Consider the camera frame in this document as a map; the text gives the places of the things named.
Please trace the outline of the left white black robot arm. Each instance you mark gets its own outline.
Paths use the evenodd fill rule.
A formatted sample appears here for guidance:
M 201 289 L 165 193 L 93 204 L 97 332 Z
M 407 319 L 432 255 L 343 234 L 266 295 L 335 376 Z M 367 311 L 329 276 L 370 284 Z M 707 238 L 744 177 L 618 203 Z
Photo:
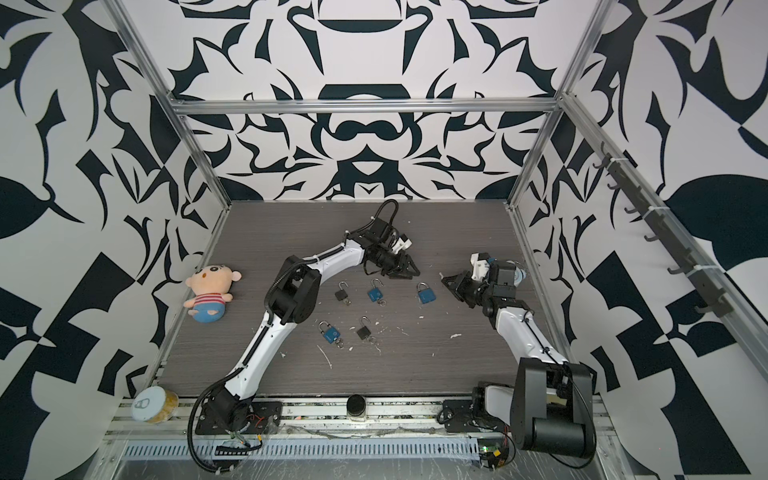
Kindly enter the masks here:
M 408 253 L 411 239 L 390 222 L 373 218 L 347 232 L 337 246 L 309 257 L 287 258 L 265 296 L 265 313 L 253 339 L 233 370 L 210 392 L 209 403 L 229 414 L 247 405 L 287 336 L 307 320 L 323 282 L 371 263 L 380 276 L 412 279 L 420 275 Z

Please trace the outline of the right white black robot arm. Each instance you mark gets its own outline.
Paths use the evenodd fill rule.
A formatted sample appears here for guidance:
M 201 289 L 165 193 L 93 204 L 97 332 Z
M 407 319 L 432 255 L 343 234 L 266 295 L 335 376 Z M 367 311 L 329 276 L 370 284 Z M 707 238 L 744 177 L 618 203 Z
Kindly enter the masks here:
M 478 258 L 470 270 L 443 276 L 441 283 L 460 302 L 482 310 L 517 360 L 512 387 L 483 387 L 484 412 L 509 428 L 517 449 L 584 468 L 597 451 L 592 374 L 556 351 L 541 332 L 533 310 L 517 298 L 524 278 L 514 262 Z

